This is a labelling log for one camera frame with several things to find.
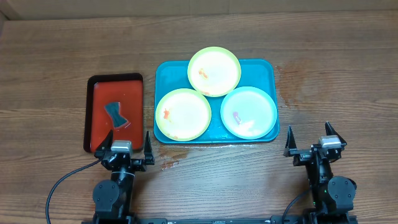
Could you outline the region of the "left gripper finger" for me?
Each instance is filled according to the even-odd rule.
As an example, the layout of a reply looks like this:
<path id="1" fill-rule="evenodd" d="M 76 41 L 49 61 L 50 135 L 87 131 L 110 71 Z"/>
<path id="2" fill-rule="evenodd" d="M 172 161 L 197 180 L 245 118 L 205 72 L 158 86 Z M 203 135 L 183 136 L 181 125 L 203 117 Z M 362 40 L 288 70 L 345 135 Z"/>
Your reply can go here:
<path id="1" fill-rule="evenodd" d="M 101 142 L 101 144 L 96 148 L 96 151 L 106 151 L 111 147 L 113 143 L 113 130 L 110 130 L 109 133 L 106 135 L 104 140 Z"/>
<path id="2" fill-rule="evenodd" d="M 145 138 L 145 143 L 144 143 L 144 159 L 146 161 L 153 160 L 153 152 L 152 152 L 152 146 L 150 143 L 149 131 L 146 132 L 146 138 Z"/>

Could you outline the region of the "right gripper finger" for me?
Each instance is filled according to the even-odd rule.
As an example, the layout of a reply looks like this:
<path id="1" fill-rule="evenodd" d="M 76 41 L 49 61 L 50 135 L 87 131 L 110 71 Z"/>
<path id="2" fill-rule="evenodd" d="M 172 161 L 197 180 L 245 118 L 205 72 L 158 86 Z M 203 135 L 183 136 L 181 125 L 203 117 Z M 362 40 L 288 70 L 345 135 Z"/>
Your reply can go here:
<path id="1" fill-rule="evenodd" d="M 297 145 L 295 143 L 295 138 L 294 138 L 294 134 L 293 134 L 291 125 L 289 125 L 288 131 L 287 131 L 287 140 L 286 140 L 285 148 L 286 148 L 286 150 L 296 150 L 297 149 Z"/>
<path id="2" fill-rule="evenodd" d="M 345 143 L 345 140 L 335 131 L 329 121 L 325 123 L 325 131 L 327 136 L 337 136 L 342 144 Z"/>

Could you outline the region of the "dark green orange sponge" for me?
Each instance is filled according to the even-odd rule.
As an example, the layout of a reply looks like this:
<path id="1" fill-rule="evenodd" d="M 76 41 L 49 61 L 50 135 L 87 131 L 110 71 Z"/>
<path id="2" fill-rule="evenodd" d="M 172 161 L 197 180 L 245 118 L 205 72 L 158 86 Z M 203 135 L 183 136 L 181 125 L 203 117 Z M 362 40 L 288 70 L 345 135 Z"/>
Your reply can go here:
<path id="1" fill-rule="evenodd" d="M 120 102 L 111 102 L 104 106 L 105 111 L 111 118 L 113 128 L 120 128 L 127 123 L 127 119 L 120 113 Z"/>

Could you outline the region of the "light blue plate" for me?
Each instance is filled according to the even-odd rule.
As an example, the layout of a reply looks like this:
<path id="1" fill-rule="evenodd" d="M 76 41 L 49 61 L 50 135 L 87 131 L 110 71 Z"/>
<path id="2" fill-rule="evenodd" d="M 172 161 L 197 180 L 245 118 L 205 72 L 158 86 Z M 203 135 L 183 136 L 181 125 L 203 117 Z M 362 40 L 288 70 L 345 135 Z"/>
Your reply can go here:
<path id="1" fill-rule="evenodd" d="M 273 130 L 277 122 L 277 107 L 265 91 L 253 86 L 242 86 L 224 97 L 220 116 L 232 135 L 254 140 Z"/>

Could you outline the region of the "yellow-green plate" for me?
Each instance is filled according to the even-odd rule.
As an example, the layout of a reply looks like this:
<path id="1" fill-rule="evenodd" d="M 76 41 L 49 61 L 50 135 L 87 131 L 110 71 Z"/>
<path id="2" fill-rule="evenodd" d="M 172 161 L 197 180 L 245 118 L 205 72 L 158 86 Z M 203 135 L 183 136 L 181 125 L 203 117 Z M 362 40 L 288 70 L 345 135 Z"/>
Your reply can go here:
<path id="1" fill-rule="evenodd" d="M 195 53 L 188 63 L 191 86 L 209 97 L 225 96 L 241 79 L 241 64 L 235 54 L 222 47 L 206 47 Z"/>
<path id="2" fill-rule="evenodd" d="M 155 122 L 160 132 L 174 141 L 191 141 L 209 127 L 211 107 L 196 90 L 180 88 L 161 98 L 155 110 Z"/>

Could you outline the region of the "yellow-green plate top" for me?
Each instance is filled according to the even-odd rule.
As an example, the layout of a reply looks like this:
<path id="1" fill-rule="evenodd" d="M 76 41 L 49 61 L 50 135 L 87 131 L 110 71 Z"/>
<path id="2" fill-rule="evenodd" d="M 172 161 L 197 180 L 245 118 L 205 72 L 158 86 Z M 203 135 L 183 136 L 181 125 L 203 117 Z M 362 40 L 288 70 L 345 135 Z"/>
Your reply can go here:
<path id="1" fill-rule="evenodd" d="M 209 97 L 225 96 L 241 79 L 241 64 L 235 54 L 222 47 L 206 47 L 195 53 L 188 63 L 191 86 Z"/>

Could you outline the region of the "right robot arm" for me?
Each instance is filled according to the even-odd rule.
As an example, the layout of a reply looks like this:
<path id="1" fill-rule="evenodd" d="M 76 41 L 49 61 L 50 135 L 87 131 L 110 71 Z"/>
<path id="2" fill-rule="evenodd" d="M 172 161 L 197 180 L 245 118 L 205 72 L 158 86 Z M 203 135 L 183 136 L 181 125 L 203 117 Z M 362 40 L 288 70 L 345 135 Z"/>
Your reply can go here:
<path id="1" fill-rule="evenodd" d="M 304 166 L 307 171 L 309 189 L 294 198 L 286 207 L 281 222 L 285 223 L 357 223 L 355 216 L 349 211 L 354 208 L 356 182 L 343 176 L 335 176 L 331 171 L 331 163 L 341 158 L 347 142 L 325 123 L 326 135 L 321 136 L 316 144 L 308 149 L 298 149 L 292 127 L 287 131 L 284 149 L 285 157 L 293 158 L 294 166 Z M 303 211 L 300 216 L 288 217 L 290 208 L 301 198 L 311 194 L 313 208 Z"/>

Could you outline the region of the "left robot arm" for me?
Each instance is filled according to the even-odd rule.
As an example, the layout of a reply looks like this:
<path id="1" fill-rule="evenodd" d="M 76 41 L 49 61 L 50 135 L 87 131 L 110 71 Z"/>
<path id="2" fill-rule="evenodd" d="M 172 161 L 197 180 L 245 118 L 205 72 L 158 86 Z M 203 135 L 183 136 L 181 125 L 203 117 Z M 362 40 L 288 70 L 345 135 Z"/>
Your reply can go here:
<path id="1" fill-rule="evenodd" d="M 105 169 L 111 171 L 111 177 L 102 180 L 93 189 L 93 224 L 140 222 L 130 212 L 132 188 L 135 173 L 145 172 L 148 165 L 155 164 L 149 133 L 144 141 L 144 158 L 135 159 L 132 155 L 132 142 L 114 140 L 112 131 L 97 147 L 94 156 Z"/>

